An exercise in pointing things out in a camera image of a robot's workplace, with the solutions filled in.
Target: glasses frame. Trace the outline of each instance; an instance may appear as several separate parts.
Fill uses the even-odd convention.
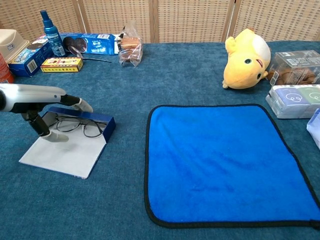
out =
[[[59,126],[58,126],[58,125],[61,124],[65,119],[76,119],[76,120],[79,121],[79,123],[78,123],[78,125],[77,125],[75,128],[73,128],[73,129],[70,129],[70,130],[67,130],[67,131],[59,130]],[[82,129],[83,129],[83,135],[86,136],[87,138],[97,138],[97,137],[100,137],[100,136],[103,134],[103,131],[104,131],[104,130],[101,129],[101,127],[99,126],[99,124],[100,124],[100,125],[105,125],[105,126],[107,126],[107,123],[105,123],[105,122],[94,121],[94,120],[92,120],[92,119],[87,119],[87,118],[83,118],[83,117],[76,117],[76,116],[59,116],[58,114],[55,114],[55,120],[56,120],[56,121],[55,121],[54,123],[52,123],[52,124],[49,126],[49,128],[55,125],[55,129],[58,130],[59,132],[61,132],[61,133],[69,133],[69,132],[72,132],[72,131],[78,129],[80,125],[83,125],[83,128],[82,128]],[[94,124],[96,125],[96,127],[97,127],[98,130],[99,130],[99,134],[97,134],[97,135],[95,135],[95,136],[88,136],[88,135],[86,134],[86,127],[87,127],[87,125],[90,124],[90,123],[94,123]]]

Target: wicker screen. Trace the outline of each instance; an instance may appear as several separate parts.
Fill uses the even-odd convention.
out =
[[[150,42],[148,0],[82,0],[90,33],[119,34],[129,20],[136,21],[137,32]]]
[[[229,35],[252,27],[266,41],[313,41],[319,22],[320,0],[241,0],[234,32]]]
[[[220,42],[230,0],[158,0],[159,42]]]
[[[33,41],[44,34],[41,10],[47,10],[59,32],[81,32],[72,0],[0,0],[0,22]]]

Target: microfiber cloth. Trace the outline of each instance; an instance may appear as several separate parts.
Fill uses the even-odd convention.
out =
[[[144,202],[168,228],[320,227],[320,202],[267,110],[160,105],[148,116]]]

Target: oreo box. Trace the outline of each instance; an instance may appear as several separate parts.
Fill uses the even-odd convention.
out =
[[[47,36],[42,35],[9,61],[8,66],[17,77],[32,77],[53,54]]]
[[[60,33],[63,45],[67,51],[73,46],[83,54],[117,55],[117,36],[98,33]]]

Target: product label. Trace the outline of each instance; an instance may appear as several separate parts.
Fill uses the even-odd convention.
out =
[[[318,57],[309,57],[308,58],[310,62],[314,63],[314,64],[320,64],[320,56]]]
[[[318,80],[320,80],[320,72],[317,74],[317,76],[314,79],[314,83],[318,83]]]
[[[305,51],[301,51],[305,57],[314,57],[314,56],[318,56],[319,54],[314,51],[314,50],[305,50]]]
[[[97,38],[98,39],[108,39],[109,36],[110,36],[109,34],[99,34]]]
[[[271,86],[274,86],[274,85],[275,85],[278,77],[279,77],[279,73],[278,73],[277,71],[274,71],[274,74],[273,74],[273,76],[272,76],[272,78],[271,78],[271,80],[270,80]]]
[[[297,58],[289,58],[285,61],[291,66],[291,67],[311,67],[313,66],[319,59],[317,57],[313,58],[305,58],[305,57],[297,57]]]
[[[28,67],[30,73],[33,73],[33,71],[38,67],[34,59],[32,59],[32,61],[29,62],[26,66]]]
[[[299,87],[299,92],[311,103],[320,103],[320,90],[317,87]]]
[[[279,52],[282,57],[294,56],[292,52]]]
[[[59,34],[57,34],[57,33],[47,34],[46,36],[47,36],[48,41],[51,45],[53,54],[58,57],[64,56],[66,53],[65,53],[64,47],[62,45],[62,40],[61,40]]]
[[[15,48],[15,45],[11,43],[10,45],[6,46],[6,48],[10,51]]]

